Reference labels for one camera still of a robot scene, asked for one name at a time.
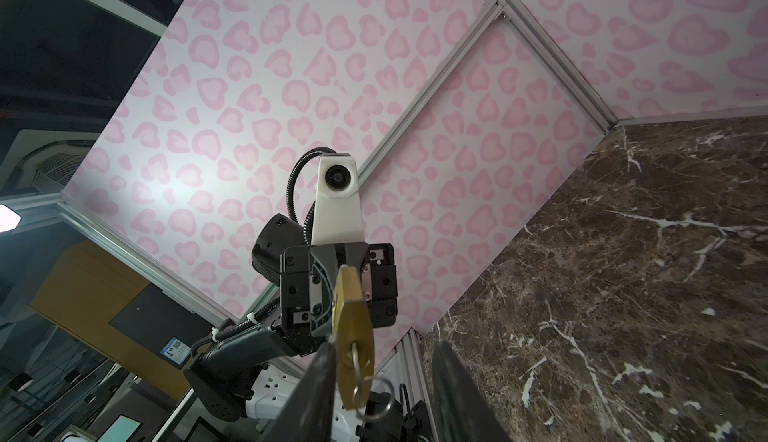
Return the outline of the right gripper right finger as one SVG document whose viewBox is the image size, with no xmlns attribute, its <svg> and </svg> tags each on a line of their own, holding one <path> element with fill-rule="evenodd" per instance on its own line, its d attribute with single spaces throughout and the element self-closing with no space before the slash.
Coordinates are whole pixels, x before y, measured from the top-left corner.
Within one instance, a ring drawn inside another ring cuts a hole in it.
<svg viewBox="0 0 768 442">
<path fill-rule="evenodd" d="M 441 441 L 510 441 L 447 341 L 434 346 L 431 367 Z"/>
</svg>

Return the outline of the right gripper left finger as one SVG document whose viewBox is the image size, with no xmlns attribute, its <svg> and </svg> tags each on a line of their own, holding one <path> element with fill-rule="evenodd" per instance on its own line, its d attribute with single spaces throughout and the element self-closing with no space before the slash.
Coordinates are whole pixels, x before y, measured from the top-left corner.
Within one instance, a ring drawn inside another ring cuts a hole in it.
<svg viewBox="0 0 768 442">
<path fill-rule="evenodd" d="M 336 391 L 336 351 L 324 342 L 263 440 L 331 440 Z"/>
</svg>

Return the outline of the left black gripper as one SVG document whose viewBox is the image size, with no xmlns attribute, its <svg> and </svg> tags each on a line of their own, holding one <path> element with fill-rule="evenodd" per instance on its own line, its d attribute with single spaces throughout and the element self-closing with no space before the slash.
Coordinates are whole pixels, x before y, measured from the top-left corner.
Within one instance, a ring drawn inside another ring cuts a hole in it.
<svg viewBox="0 0 768 442">
<path fill-rule="evenodd" d="M 362 311 L 367 328 L 398 316 L 395 251 L 387 243 L 293 246 L 279 258 L 279 332 L 294 352 L 314 352 L 340 330 L 345 309 Z"/>
</svg>

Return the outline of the brass padlock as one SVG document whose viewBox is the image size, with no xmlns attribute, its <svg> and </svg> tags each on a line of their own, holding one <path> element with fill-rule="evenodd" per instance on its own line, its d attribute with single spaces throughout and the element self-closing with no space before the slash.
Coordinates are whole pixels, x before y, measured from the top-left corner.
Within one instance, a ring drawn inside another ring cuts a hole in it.
<svg viewBox="0 0 768 442">
<path fill-rule="evenodd" d="M 336 351 L 336 380 L 347 410 L 365 411 L 375 365 L 373 327 L 364 300 L 359 271 L 343 265 L 334 289 L 332 335 Z"/>
</svg>

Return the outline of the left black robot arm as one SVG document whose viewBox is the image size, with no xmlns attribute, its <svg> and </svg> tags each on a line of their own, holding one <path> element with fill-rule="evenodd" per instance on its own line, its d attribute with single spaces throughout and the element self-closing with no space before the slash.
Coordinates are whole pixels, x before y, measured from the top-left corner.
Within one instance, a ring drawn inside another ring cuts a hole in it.
<svg viewBox="0 0 768 442">
<path fill-rule="evenodd" d="M 397 318 L 395 250 L 389 243 L 312 246 L 307 231 L 277 214 L 252 250 L 252 265 L 279 295 L 242 323 L 193 344 L 184 375 L 205 408 L 228 422 L 246 414 L 251 386 L 265 365 L 318 350 L 331 330 L 334 289 L 342 266 L 358 270 L 375 328 Z"/>
</svg>

